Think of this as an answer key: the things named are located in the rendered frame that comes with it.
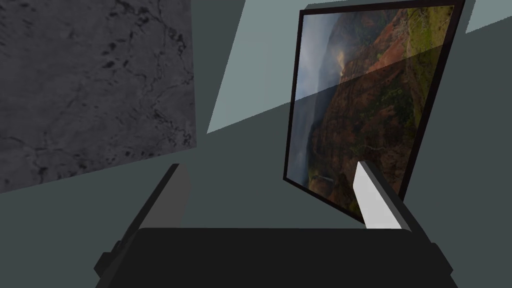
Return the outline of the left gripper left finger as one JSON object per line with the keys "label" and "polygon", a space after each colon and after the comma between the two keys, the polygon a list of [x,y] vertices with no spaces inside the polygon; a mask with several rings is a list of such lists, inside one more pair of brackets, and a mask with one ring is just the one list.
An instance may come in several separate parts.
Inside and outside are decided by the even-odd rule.
{"label": "left gripper left finger", "polygon": [[143,228],[176,228],[181,224],[191,192],[191,181],[184,164],[174,163],[128,226],[119,246],[123,247]]}

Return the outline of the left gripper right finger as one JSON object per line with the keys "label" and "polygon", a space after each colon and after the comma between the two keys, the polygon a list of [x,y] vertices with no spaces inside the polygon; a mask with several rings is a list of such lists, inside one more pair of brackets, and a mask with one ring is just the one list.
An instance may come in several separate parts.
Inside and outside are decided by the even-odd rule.
{"label": "left gripper right finger", "polygon": [[371,162],[357,163],[353,190],[366,228],[408,230],[430,241],[405,203]]}

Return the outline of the black framed landscape picture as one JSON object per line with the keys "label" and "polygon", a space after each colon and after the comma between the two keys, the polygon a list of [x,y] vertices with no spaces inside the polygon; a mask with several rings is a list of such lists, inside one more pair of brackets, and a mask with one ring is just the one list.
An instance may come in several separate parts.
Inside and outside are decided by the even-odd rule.
{"label": "black framed landscape picture", "polygon": [[283,180],[363,222],[367,161],[403,199],[465,3],[301,10]]}

